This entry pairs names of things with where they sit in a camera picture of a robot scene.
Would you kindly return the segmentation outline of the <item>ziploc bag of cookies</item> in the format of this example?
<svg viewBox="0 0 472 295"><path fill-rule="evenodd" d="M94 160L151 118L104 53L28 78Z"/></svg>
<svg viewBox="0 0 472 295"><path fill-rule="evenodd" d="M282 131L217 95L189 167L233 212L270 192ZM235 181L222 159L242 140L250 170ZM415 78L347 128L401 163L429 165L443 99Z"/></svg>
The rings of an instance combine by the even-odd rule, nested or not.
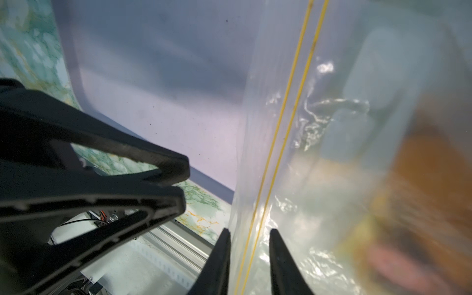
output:
<svg viewBox="0 0 472 295"><path fill-rule="evenodd" d="M232 295L273 229L317 295L472 292L470 1L266 1L244 106Z"/></svg>

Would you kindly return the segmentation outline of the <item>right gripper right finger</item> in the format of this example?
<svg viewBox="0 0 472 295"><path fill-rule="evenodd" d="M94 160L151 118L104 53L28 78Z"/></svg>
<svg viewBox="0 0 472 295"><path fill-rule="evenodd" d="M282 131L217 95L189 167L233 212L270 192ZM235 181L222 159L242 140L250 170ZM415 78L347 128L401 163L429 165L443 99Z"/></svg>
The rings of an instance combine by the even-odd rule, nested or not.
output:
<svg viewBox="0 0 472 295"><path fill-rule="evenodd" d="M314 295L277 229L270 231L269 258L273 295Z"/></svg>

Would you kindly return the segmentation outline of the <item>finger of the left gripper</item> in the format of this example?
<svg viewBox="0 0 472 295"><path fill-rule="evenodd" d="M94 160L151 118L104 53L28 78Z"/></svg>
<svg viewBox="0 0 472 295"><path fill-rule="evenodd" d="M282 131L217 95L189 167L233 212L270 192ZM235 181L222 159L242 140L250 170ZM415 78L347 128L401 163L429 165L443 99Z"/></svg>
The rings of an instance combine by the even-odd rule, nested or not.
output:
<svg viewBox="0 0 472 295"><path fill-rule="evenodd" d="M66 219L92 210L132 214L57 245ZM182 189L130 177L1 163L1 293L45 295L105 254L183 214Z"/></svg>
<svg viewBox="0 0 472 295"><path fill-rule="evenodd" d="M128 135L72 106L14 79L1 79L1 128L24 147L51 141L74 143L156 166L140 178L171 186L190 177L187 156Z"/></svg>

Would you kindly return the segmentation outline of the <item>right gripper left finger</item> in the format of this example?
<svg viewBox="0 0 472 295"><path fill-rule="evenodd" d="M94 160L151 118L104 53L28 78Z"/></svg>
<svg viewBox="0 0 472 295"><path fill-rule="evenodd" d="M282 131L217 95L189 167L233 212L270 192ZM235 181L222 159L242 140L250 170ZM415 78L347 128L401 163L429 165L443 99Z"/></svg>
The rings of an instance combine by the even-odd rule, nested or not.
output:
<svg viewBox="0 0 472 295"><path fill-rule="evenodd" d="M225 228L187 295L227 295L230 263L231 233Z"/></svg>

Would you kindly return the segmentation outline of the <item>lilac plastic tray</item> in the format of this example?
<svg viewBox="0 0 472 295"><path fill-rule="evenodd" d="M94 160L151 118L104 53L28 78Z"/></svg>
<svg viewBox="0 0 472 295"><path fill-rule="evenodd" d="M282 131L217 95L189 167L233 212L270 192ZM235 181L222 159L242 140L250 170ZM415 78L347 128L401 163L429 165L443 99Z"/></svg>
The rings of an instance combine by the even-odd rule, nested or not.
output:
<svg viewBox="0 0 472 295"><path fill-rule="evenodd" d="M189 158L190 179L227 203L256 195L269 137L243 157L263 36L296 31L305 1L53 1L84 111Z"/></svg>

